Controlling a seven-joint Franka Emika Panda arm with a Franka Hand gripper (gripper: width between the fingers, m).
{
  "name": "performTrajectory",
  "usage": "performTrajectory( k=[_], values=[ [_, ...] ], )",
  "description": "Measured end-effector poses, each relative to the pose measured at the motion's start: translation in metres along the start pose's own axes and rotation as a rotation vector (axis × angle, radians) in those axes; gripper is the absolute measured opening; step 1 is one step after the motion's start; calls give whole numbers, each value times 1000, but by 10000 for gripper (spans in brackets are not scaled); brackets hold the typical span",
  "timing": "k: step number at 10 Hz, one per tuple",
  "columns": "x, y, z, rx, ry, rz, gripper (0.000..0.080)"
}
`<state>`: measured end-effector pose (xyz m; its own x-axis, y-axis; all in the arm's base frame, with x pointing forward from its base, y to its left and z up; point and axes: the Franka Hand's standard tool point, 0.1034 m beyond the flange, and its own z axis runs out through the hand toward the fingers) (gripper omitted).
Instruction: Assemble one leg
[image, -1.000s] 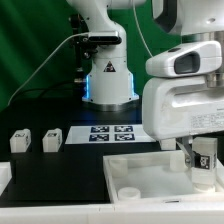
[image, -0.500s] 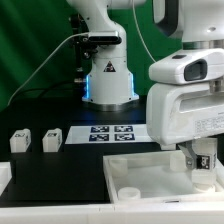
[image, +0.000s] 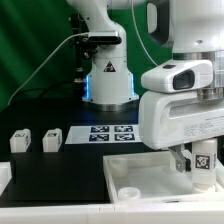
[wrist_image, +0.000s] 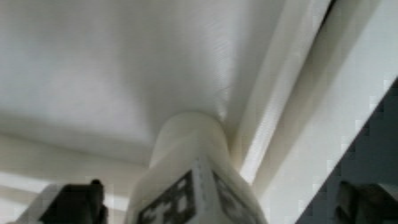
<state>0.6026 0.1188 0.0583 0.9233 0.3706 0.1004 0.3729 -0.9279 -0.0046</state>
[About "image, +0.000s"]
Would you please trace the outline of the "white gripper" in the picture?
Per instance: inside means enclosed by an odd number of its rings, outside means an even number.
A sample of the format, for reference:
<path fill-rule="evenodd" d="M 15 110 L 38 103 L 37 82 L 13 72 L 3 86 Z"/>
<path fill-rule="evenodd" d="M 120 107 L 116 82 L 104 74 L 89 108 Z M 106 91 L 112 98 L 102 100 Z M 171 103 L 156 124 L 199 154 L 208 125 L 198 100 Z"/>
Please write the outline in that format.
<path fill-rule="evenodd" d="M 139 136 L 152 149 L 169 148 L 176 170 L 186 171 L 181 144 L 224 135 L 224 100 L 199 101 L 197 92 L 147 91 L 139 104 Z"/>

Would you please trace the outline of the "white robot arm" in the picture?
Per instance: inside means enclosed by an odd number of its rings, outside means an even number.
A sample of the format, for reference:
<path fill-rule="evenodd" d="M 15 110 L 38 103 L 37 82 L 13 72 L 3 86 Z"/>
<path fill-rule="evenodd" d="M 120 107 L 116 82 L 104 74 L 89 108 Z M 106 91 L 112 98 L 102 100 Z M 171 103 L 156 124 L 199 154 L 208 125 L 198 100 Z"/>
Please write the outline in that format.
<path fill-rule="evenodd" d="M 224 135 L 224 0 L 66 0 L 83 17 L 94 46 L 84 100 L 118 109 L 140 100 L 139 134 L 152 149 L 175 155 L 186 143 Z M 126 32 L 110 9 L 147 5 L 151 38 L 172 47 L 172 59 L 145 72 L 133 91 Z"/>

